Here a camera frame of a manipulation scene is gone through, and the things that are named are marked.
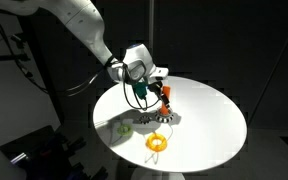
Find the floor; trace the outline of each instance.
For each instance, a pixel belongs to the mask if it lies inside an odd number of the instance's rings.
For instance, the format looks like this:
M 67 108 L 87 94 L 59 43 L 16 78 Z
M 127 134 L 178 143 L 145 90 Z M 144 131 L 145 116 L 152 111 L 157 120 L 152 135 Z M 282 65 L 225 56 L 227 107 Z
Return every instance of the floor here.
M 94 175 L 102 166 L 109 174 L 107 180 L 130 179 L 136 165 L 111 152 L 87 123 L 66 121 L 58 132 L 70 141 L 84 137 L 86 147 L 70 158 L 72 165 L 81 162 L 84 172 Z M 242 150 L 224 165 L 199 173 L 185 173 L 186 180 L 285 180 L 288 179 L 288 145 L 280 136 L 288 131 L 248 129 Z

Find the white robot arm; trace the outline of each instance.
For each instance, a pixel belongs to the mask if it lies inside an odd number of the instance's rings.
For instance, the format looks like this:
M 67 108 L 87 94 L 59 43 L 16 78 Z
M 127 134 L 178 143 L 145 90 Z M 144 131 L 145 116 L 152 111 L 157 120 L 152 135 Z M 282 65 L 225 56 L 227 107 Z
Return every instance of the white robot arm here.
M 57 16 L 97 59 L 106 65 L 115 82 L 134 84 L 141 78 L 147 78 L 148 82 L 152 83 L 167 77 L 168 69 L 157 68 L 144 45 L 128 48 L 123 61 L 114 58 L 103 41 L 103 19 L 90 0 L 0 0 L 0 9 L 17 15 L 30 15 L 38 8 L 46 9 Z

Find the round white table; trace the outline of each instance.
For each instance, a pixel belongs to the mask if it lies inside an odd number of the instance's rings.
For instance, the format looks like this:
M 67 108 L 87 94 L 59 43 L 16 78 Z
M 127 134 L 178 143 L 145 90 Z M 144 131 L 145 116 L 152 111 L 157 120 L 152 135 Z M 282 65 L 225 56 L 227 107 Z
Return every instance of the round white table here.
M 147 170 L 146 177 L 153 176 L 153 172 L 164 172 L 165 176 L 165 172 L 203 171 L 229 161 L 238 153 L 246 139 L 247 127 L 241 111 L 228 97 L 186 78 L 169 76 L 162 82 L 171 87 L 169 100 L 174 119 L 169 123 L 140 123 L 143 115 L 154 119 L 162 103 L 147 111 L 134 110 L 124 97 L 122 83 L 107 90 L 94 109 L 93 122 L 101 140 L 116 154 L 141 167 L 141 172 L 133 177 L 144 176 L 143 169 Z M 130 103 L 138 107 L 129 85 L 126 94 Z M 148 105 L 157 100 L 150 91 L 146 98 Z M 121 135 L 117 131 L 121 125 L 130 126 L 132 131 Z M 146 140 L 154 132 L 167 139 L 167 147 L 161 152 L 146 147 Z M 180 174 L 172 177 L 184 179 Z

